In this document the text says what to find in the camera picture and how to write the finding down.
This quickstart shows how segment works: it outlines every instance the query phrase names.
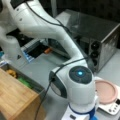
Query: electronic device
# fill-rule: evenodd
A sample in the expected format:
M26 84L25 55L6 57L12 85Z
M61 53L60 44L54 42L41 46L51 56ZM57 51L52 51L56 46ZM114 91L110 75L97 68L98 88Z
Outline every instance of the electronic device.
M102 80L102 78L95 77L95 80ZM116 115L120 111L120 87L117 85L115 86L118 90L118 95L114 102L105 105L99 104L99 108L110 115Z
M70 19L67 21L67 24L74 40L86 54L90 55L94 62L96 72L98 72L116 52L119 37L119 23L71 10L64 12L70 14ZM50 40L49 45L55 52L69 57L57 41Z

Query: wooden board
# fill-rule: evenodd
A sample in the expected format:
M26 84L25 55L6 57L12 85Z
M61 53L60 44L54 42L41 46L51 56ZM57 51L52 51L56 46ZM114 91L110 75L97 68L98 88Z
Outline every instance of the wooden board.
M37 93L0 69L0 111L7 120L34 120L40 104Z

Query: plate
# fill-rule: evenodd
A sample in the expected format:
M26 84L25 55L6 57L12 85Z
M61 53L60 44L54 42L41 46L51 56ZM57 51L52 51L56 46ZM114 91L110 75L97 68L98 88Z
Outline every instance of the plate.
M115 85L106 80L96 80L96 91L101 104L110 104L117 99L118 91Z

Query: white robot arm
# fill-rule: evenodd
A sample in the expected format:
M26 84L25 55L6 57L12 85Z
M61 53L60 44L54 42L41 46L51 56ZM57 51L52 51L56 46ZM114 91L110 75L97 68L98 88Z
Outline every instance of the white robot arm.
M23 34L32 38L55 39L71 57L61 67L52 70L49 77L53 91L69 101L62 120L91 120L97 101L94 76L82 50L66 29L57 18L45 12L38 0L4 0L3 5Z

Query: cable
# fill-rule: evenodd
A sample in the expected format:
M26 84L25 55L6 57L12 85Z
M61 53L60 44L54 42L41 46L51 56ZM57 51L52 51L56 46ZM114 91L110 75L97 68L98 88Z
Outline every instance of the cable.
M41 108L42 103L44 102L44 99L45 99L48 91L49 91L49 88L50 88L50 86L51 86L51 83L52 83L52 80L49 82L49 85L48 85L48 87L47 87L47 90L46 90L46 92L45 92L45 94L44 94L44 96L43 96L43 98L42 98L42 100L41 100L41 102L40 102L40 104L39 104L39 106L38 106L38 109L37 109L37 111L36 111L35 119L34 119L34 120L37 120L37 116L38 116L39 110L40 110L40 108Z
M50 21L44 19L44 18L41 17L40 15L38 15L38 14L29 6L29 4L28 4L27 2L26 2L26 5L28 6L28 8L29 8L35 15L37 15L39 18L41 18L41 19L44 20L45 22L47 22L47 23L49 23L49 24L52 24L52 25L56 25L56 26L63 27L63 28L65 28L66 30L68 30L68 28L65 27L64 25L62 25L61 22L60 22L59 20L57 20L57 21L58 21L60 24L52 23L52 22L50 22Z
M85 59L89 59L89 58L90 58L90 57L88 56L88 57L85 57L85 58L82 58L82 59L78 59L78 60L72 61L72 62L67 63L67 64L65 64L65 65L61 65L61 67L54 73L54 77L55 77L56 74L57 74L62 68L64 68L65 66L67 66L67 65L69 65L69 64L73 64L73 63L78 62L78 61L82 61L82 60L85 60Z
M51 78L51 80L50 80L50 82L49 82L49 85L48 85L47 90L46 90L46 92L45 92L45 94L44 94L44 96L43 96L43 98L42 98L42 100L41 100L41 103L40 103L39 106L38 106L38 109L37 109L36 115L35 115L35 120L37 120L38 112L39 112L40 107L41 107L42 103L44 102L44 99L45 99L45 97L46 97L46 95L47 95L47 93L48 93L48 91L49 91L49 88L50 88L50 86L51 86L51 83L55 80L55 75L56 75L62 68L64 68L65 66L67 66L67 65L69 65L69 64L72 64L72 63L75 63L75 62L78 62L78 61L85 60L85 59L89 59L89 57L85 57L85 58L82 58L82 59L79 59L79 60L72 61L72 62L67 63L67 64L65 64L65 65L62 65L62 66L54 73L54 76Z

